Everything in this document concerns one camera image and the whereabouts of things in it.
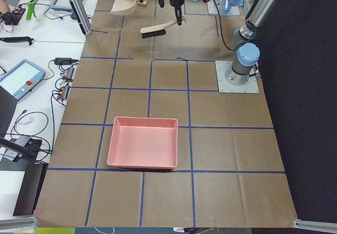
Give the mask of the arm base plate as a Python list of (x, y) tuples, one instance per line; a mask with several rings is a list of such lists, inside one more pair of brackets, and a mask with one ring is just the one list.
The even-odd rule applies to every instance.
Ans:
[(238, 75), (232, 70), (232, 63), (232, 61), (215, 61), (219, 92), (259, 94), (254, 70), (251, 69), (247, 75)]
[[(238, 6), (231, 6), (228, 0), (215, 0), (221, 16), (239, 16)], [(207, 2), (207, 10), (209, 15), (218, 15), (216, 6), (213, 1)]]

